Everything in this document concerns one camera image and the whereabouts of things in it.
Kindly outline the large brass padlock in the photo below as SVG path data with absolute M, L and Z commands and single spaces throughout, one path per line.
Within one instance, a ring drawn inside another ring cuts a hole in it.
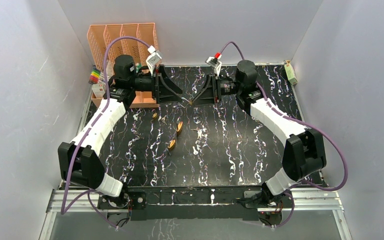
M 176 135 L 179 136 L 182 133 L 183 121 L 179 121 L 176 125 Z

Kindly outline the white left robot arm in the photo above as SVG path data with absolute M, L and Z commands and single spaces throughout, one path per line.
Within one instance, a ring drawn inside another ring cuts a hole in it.
M 70 142 L 62 142 L 57 149 L 63 180 L 96 190 L 110 196 L 117 208 L 129 203 L 124 183 L 109 176 L 99 159 L 101 148 L 116 123 L 132 105 L 137 92 L 151 92 L 158 104 L 180 102 L 182 89 L 170 80 L 165 67 L 151 71 L 148 66 L 136 69 L 130 55 L 119 55 L 109 79 L 110 96 L 105 96 L 98 110 Z

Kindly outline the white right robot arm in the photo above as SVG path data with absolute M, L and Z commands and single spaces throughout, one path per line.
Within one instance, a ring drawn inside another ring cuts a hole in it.
M 206 76 L 203 88 L 191 101 L 196 106 L 218 104 L 222 96 L 234 95 L 238 106 L 260 121 L 283 144 L 282 167 L 262 184 L 261 199 L 275 207 L 286 190 L 327 165 L 322 133 L 289 119 L 267 96 L 259 81 L 254 62 L 241 60 L 233 78 L 221 75 L 222 63 L 209 57 L 213 73 Z

